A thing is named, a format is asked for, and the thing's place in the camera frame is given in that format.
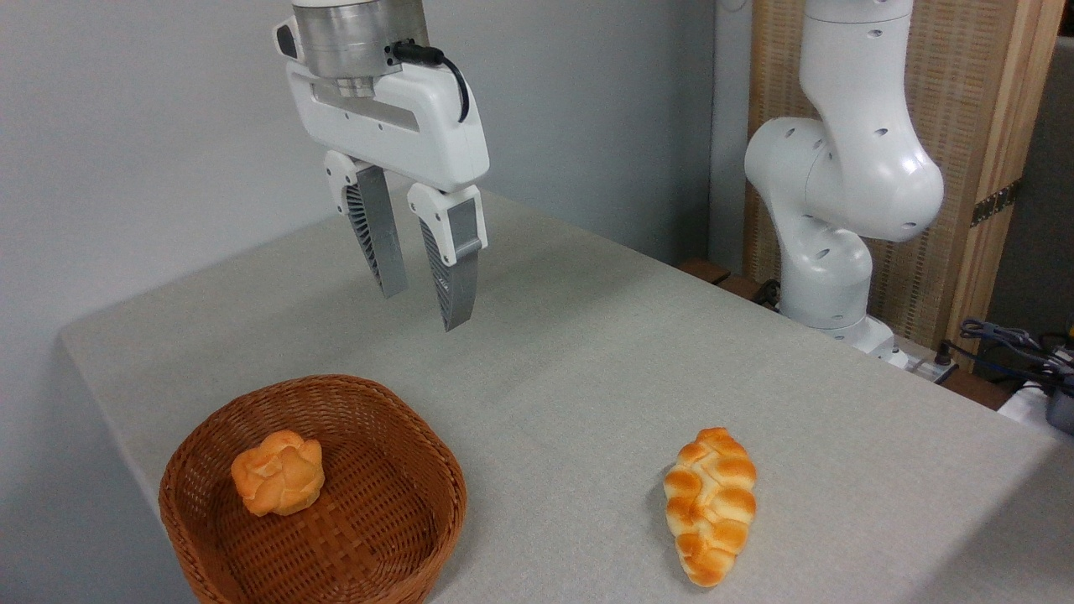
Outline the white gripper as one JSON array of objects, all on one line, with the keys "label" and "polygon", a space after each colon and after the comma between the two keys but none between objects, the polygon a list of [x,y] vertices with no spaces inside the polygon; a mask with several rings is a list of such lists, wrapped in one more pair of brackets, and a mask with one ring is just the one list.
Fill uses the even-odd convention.
[{"label": "white gripper", "polygon": [[403,64],[375,81],[372,98],[346,98],[303,64],[289,61],[285,73],[300,123],[333,149],[325,156],[333,203],[352,225],[383,297],[405,291],[408,282],[381,168],[419,182],[407,201],[420,221],[444,328],[468,321],[478,292],[478,256],[488,245],[481,195],[471,184],[487,174],[488,152],[477,107],[459,120],[456,77]]}]

